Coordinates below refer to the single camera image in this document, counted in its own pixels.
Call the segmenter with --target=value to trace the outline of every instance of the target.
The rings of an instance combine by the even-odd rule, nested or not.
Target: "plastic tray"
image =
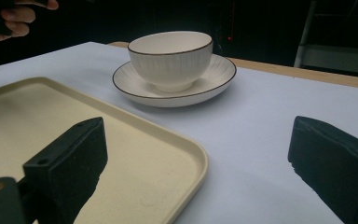
[[[172,223],[203,182],[199,144],[43,77],[0,88],[0,176],[75,123],[103,117],[109,161],[76,223]]]

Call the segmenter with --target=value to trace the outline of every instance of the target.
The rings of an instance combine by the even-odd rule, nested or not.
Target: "dark background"
[[[213,37],[213,53],[293,66],[310,1],[59,0],[34,7],[26,37],[0,43],[0,64],[88,41],[127,41],[158,32],[190,30]],[[318,1],[309,43],[358,48],[358,0]]]

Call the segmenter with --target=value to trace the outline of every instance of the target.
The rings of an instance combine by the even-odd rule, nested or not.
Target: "tabletop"
[[[208,174],[175,223],[342,223],[287,153],[296,116],[358,137],[358,77],[230,59],[237,74],[224,92],[161,108],[132,102],[112,84],[129,60],[125,48],[84,43],[0,66],[0,86],[48,77],[200,143]]]

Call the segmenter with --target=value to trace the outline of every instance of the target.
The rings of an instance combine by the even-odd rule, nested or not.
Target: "white bowl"
[[[128,46],[135,71],[160,91],[191,87],[208,68],[213,41],[199,32],[177,31],[147,35]]]

